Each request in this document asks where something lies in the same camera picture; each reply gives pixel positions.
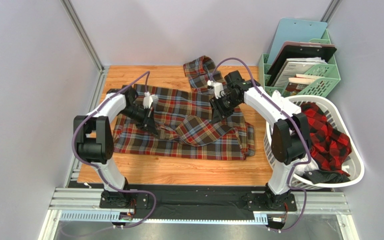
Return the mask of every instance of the wooden table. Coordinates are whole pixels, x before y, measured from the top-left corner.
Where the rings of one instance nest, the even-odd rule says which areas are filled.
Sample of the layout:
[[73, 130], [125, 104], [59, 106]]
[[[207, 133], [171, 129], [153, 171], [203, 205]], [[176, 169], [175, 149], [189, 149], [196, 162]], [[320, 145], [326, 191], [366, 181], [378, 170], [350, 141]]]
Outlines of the wooden table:
[[[100, 100], [112, 88], [121, 88], [131, 83], [138, 76], [150, 71], [148, 84], [156, 87], [191, 91], [182, 66], [111, 66]], [[248, 72], [242, 66], [221, 66], [222, 76], [239, 70], [244, 79], [249, 79]], [[251, 67], [258, 80], [258, 67]], [[135, 155], [115, 152], [113, 159], [121, 173], [130, 184], [177, 184], [177, 185], [230, 185], [262, 186], [272, 176], [264, 149], [266, 121], [248, 105], [240, 106], [245, 120], [255, 129], [255, 155], [245, 161], [200, 160], [153, 155]], [[96, 172], [87, 165], [82, 165], [79, 172], [80, 183], [101, 183]]]

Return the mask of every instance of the basket rim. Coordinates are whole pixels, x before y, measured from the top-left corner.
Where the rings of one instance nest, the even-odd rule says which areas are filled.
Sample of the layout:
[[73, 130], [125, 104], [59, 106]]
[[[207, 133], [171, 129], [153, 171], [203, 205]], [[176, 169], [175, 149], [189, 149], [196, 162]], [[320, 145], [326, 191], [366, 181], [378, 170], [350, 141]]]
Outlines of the basket rim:
[[[364, 162], [362, 161], [361, 155], [359, 154], [359, 152], [358, 152], [358, 150], [357, 150], [357, 148], [353, 142], [353, 139], [352, 139], [352, 137], [351, 137], [346, 125], [345, 125], [345, 122], [343, 121], [343, 118], [340, 115], [340, 112], [337, 109], [337, 107], [334, 105], [334, 103], [332, 103], [330, 100], [326, 99], [325, 97], [316, 96], [316, 95], [294, 95], [294, 96], [286, 97], [286, 99], [290, 100], [291, 102], [293, 100], [297, 100], [297, 101], [307, 101], [307, 102], [330, 105], [335, 110], [335, 114], [337, 114], [338, 118], [340, 119], [340, 123], [336, 122], [336, 124], [337, 125], [341, 124], [344, 128], [344, 134], [346, 134], [350, 138], [351, 148], [353, 149], [354, 153], [356, 154], [356, 158], [359, 162], [360, 169], [361, 169], [361, 171], [360, 171], [360, 173], [356, 179], [353, 179], [353, 180], [348, 181], [348, 182], [342, 182], [342, 183], [317, 183], [317, 184], [314, 184], [310, 180], [304, 179], [303, 177], [301, 177], [297, 174], [294, 174], [293, 177], [304, 184], [307, 184], [310, 186], [316, 186], [316, 187], [320, 187], [320, 188], [343, 188], [343, 187], [348, 187], [348, 186], [351, 186], [351, 185], [354, 185], [354, 184], [357, 184], [358, 182], [360, 182], [362, 180], [362, 178], [364, 177], [364, 173], [365, 173]], [[270, 134], [268, 134], [269, 132], [270, 132], [270, 126], [269, 126], [269, 123], [266, 122], [265, 135], [267, 136], [269, 143], [271, 143], [272, 138], [271, 138]]]

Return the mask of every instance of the white wall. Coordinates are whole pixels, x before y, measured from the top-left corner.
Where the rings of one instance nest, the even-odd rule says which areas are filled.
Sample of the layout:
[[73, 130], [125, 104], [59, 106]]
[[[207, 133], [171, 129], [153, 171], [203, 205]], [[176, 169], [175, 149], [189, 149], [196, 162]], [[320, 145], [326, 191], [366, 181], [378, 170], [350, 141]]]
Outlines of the white wall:
[[342, 77], [329, 98], [365, 164], [343, 190], [360, 239], [384, 239], [384, 1], [344, 0], [328, 28]]
[[281, 18], [319, 21], [330, 0], [72, 0], [104, 65], [257, 65]]
[[60, 1], [0, 1], [0, 239], [38, 238], [97, 77]]

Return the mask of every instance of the white laundry basket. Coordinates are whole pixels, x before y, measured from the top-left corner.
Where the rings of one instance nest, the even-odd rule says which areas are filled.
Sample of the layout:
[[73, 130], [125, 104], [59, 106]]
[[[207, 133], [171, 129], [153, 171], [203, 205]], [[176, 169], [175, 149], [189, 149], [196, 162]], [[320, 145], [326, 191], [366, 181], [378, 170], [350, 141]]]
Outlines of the white laundry basket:
[[[337, 130], [346, 134], [350, 137], [349, 131], [347, 130], [345, 123], [343, 122], [342, 117], [340, 116], [337, 107], [327, 100], [324, 97], [316, 95], [295, 95], [287, 97], [288, 100], [294, 104], [301, 106], [305, 103], [316, 103], [318, 107], [325, 113], [327, 121]], [[270, 163], [272, 169], [274, 168], [276, 158], [272, 154], [271, 150], [271, 127], [266, 123], [266, 134], [264, 135], [264, 150], [266, 152], [267, 160]], [[307, 190], [315, 190], [322, 188], [342, 188], [351, 186], [358, 183], [364, 176], [364, 164], [362, 162], [361, 156], [356, 150], [355, 144], [353, 143], [352, 138], [350, 138], [350, 144], [352, 151], [350, 155], [343, 162], [341, 169], [348, 174], [350, 174], [350, 181], [343, 183], [318, 183], [313, 184], [310, 180], [304, 179], [301, 176], [294, 174], [291, 180], [291, 186], [300, 187]]]

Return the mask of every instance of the green plastic basket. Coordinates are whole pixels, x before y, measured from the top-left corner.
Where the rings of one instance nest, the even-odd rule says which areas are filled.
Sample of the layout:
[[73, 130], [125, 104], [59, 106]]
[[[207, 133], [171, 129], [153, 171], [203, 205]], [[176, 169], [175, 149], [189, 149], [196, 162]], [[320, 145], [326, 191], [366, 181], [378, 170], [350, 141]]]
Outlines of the green plastic basket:
[[[312, 39], [311, 43], [331, 44], [328, 30], [325, 30], [321, 39]], [[272, 96], [274, 91], [278, 90], [282, 96], [284, 96], [285, 87], [272, 87], [266, 86], [269, 81], [270, 75], [267, 75], [268, 70], [271, 68], [271, 64], [267, 64], [269, 54], [263, 53], [258, 63], [258, 76], [263, 83], [264, 90]], [[336, 58], [332, 58], [328, 61], [328, 64], [316, 64], [309, 69], [306, 75], [320, 76], [321, 78], [314, 81], [305, 89], [300, 91], [297, 95], [316, 95], [326, 97], [334, 89], [334, 87], [340, 82], [339, 68], [337, 67]]]

